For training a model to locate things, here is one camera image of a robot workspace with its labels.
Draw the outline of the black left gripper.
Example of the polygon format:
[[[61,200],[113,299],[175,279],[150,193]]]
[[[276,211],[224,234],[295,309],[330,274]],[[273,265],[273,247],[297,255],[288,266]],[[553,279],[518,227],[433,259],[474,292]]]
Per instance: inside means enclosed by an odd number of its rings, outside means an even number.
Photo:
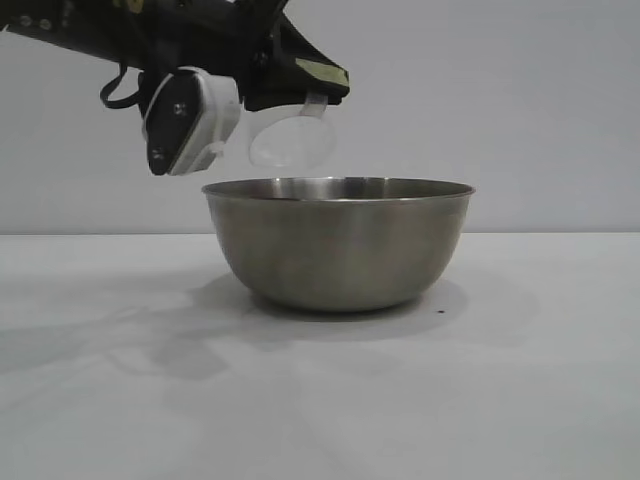
[[[244,108],[250,112],[303,105],[307,95],[342,103],[349,73],[314,47],[283,12],[285,1],[211,1],[212,30],[230,41],[223,48]],[[273,30],[279,27],[278,69]]]

